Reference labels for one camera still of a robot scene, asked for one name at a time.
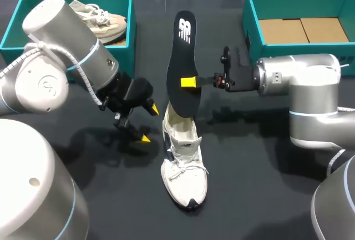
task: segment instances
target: new balance logo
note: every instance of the new balance logo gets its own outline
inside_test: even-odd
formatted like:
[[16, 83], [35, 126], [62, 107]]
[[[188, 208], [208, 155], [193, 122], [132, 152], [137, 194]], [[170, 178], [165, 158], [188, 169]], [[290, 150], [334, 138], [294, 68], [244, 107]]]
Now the new balance logo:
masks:
[[190, 44], [191, 24], [182, 18], [179, 20], [179, 37]]

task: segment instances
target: shoe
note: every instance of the shoe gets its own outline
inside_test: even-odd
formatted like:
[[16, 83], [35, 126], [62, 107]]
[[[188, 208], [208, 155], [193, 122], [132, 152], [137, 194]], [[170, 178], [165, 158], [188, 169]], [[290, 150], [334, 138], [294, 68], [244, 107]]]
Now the shoe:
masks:
[[171, 104], [163, 121], [165, 159], [161, 166], [164, 185], [173, 200], [183, 208], [196, 209], [207, 193], [207, 170], [202, 162], [196, 125], [192, 118], [182, 118]]
[[74, 0], [69, 5], [96, 37], [104, 44], [113, 44], [126, 38], [127, 19], [109, 14], [96, 4], [83, 4]]

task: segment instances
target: insole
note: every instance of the insole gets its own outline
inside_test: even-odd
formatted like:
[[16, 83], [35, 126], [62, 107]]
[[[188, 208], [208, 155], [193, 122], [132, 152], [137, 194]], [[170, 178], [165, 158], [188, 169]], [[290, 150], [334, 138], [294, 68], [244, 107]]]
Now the insole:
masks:
[[201, 88], [181, 88], [181, 78], [198, 76], [195, 65], [196, 19], [193, 13], [181, 11], [174, 20], [173, 47], [166, 72], [166, 88], [178, 115], [194, 117], [200, 105]]

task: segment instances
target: dark background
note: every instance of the dark background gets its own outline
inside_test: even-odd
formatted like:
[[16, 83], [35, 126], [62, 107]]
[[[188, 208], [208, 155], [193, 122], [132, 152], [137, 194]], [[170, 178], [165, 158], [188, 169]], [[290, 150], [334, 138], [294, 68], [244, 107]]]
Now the dark background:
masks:
[[[0, 37], [17, 1], [0, 1]], [[219, 57], [225, 45], [240, 47], [242, 63], [248, 63], [241, 31], [244, 0], [134, 1], [136, 74], [154, 86], [160, 116], [137, 109], [131, 121], [150, 128], [151, 144], [120, 142], [114, 114], [99, 111], [76, 85], [70, 86], [68, 100], [58, 111], [8, 117], [37, 129], [65, 162], [89, 206], [88, 240], [316, 239], [311, 198], [334, 154], [290, 143], [287, 97], [259, 98], [256, 93], [204, 88], [196, 124], [210, 172], [207, 199], [192, 213], [173, 204], [160, 166], [174, 16], [182, 9], [195, 13], [195, 60], [200, 75], [209, 76], [222, 71]], [[353, 86], [353, 80], [341, 81], [342, 106], [355, 107]], [[352, 155], [345, 153], [336, 167]]]

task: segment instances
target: cardboard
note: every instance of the cardboard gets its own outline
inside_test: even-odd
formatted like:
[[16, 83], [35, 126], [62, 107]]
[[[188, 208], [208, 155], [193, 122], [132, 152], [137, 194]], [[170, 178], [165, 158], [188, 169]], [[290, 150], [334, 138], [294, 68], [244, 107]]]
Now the cardboard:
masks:
[[259, 23], [266, 44], [349, 42], [336, 17], [266, 19]]
[[259, 20], [266, 44], [308, 43], [299, 19]]
[[349, 42], [339, 19], [301, 18], [310, 43]]

